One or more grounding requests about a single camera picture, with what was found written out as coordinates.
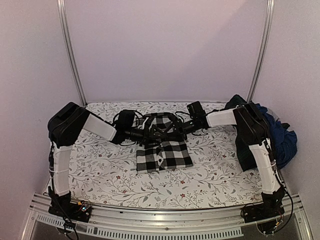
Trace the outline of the black white checkered shirt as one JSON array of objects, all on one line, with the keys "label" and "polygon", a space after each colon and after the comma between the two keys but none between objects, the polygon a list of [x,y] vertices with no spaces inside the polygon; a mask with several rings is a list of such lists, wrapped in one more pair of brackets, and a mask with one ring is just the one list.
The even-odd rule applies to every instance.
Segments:
[{"label": "black white checkered shirt", "polygon": [[174,137],[173,122],[179,120],[169,112],[147,113],[142,125],[155,125],[158,146],[137,146],[136,171],[138,174],[175,170],[193,166],[185,140]]}]

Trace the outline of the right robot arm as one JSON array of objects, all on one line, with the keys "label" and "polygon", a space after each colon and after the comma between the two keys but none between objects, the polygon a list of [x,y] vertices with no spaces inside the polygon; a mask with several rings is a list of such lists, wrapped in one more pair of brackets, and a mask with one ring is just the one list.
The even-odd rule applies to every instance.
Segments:
[{"label": "right robot arm", "polygon": [[262,182],[262,201],[258,213],[269,218],[282,205],[285,189],[280,183],[270,127],[258,107],[250,102],[230,109],[205,112],[199,101],[187,105],[190,120],[181,122],[174,128],[174,136],[186,139],[197,130],[216,126],[236,126],[237,135],[251,151]]}]

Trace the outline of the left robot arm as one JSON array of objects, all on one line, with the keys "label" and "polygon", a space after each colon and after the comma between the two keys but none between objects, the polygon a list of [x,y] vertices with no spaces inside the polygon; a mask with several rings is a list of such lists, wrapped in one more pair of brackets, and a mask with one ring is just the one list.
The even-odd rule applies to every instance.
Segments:
[{"label": "left robot arm", "polygon": [[144,125],[142,129],[132,127],[133,119],[126,110],[120,114],[120,122],[113,126],[93,112],[69,102],[48,122],[48,136],[51,141],[49,154],[49,172],[51,189],[49,195],[55,209],[63,216],[74,213],[69,186],[69,164],[73,145],[81,131],[85,130],[115,145],[130,139],[144,144],[152,140],[150,131]]}]

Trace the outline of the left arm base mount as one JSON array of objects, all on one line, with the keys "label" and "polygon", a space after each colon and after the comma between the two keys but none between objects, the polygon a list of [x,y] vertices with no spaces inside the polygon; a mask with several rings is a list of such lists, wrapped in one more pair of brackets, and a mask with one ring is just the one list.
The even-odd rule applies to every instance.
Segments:
[{"label": "left arm base mount", "polygon": [[72,203],[68,200],[52,200],[48,212],[58,217],[88,223],[92,213],[92,205],[84,201]]}]

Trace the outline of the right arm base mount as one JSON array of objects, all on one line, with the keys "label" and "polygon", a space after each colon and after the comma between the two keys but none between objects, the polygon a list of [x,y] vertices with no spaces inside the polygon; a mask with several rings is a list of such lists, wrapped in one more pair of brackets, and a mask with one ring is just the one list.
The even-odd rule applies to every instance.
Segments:
[{"label": "right arm base mount", "polygon": [[269,218],[280,217],[285,213],[282,205],[276,208],[267,208],[264,203],[248,203],[241,208],[240,216],[245,223],[251,223]]}]

